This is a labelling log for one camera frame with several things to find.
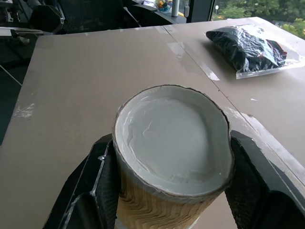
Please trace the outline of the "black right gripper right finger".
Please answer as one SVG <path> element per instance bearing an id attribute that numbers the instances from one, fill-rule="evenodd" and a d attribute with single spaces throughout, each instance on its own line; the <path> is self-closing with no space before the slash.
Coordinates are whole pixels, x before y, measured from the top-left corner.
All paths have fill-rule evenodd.
<path id="1" fill-rule="evenodd" d="M 303 229 L 305 198 L 253 139 L 231 131 L 234 176 L 225 195 L 239 229 Z"/>

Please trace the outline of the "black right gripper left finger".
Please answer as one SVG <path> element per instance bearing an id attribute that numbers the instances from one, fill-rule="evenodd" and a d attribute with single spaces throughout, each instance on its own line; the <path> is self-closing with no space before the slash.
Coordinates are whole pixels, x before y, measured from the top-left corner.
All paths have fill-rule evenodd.
<path id="1" fill-rule="evenodd" d="M 46 229 L 112 229 L 119 171 L 111 134 L 96 141 L 69 175 L 44 224 Z"/>

